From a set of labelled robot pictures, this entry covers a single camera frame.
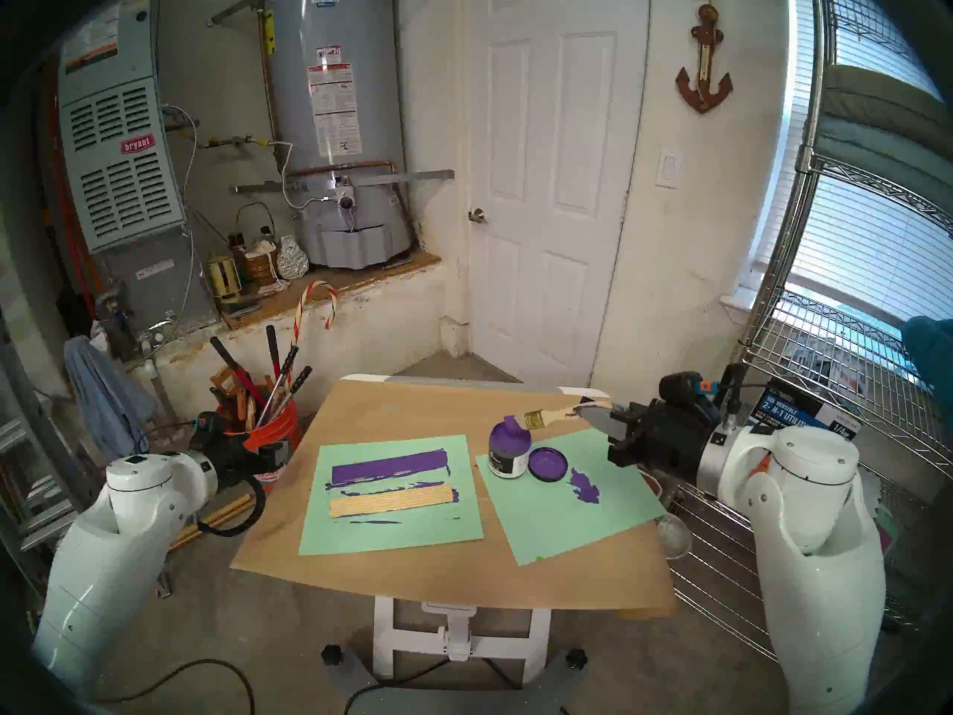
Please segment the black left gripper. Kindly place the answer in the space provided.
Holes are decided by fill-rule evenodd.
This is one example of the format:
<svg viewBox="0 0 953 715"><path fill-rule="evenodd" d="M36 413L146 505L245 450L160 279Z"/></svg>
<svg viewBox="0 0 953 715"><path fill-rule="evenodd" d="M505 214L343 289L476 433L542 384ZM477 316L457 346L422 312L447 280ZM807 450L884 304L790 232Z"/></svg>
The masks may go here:
<svg viewBox="0 0 953 715"><path fill-rule="evenodd" d="M291 458L289 439L263 444L255 451L245 446L249 437L249 433L216 435L217 489L262 475L262 461L265 470L282 470L287 465Z"/></svg>

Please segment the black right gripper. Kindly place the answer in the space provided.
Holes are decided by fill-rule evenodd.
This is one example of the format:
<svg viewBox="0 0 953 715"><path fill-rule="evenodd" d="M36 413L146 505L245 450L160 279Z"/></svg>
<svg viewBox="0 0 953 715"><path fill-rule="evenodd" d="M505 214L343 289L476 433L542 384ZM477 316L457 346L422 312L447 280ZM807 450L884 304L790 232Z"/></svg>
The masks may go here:
<svg viewBox="0 0 953 715"><path fill-rule="evenodd" d="M618 467L660 470L701 488L701 460L713 432L721 423L711 400L689 408L665 400L622 407L611 400L582 400L576 415L610 438L607 458Z"/></svg>

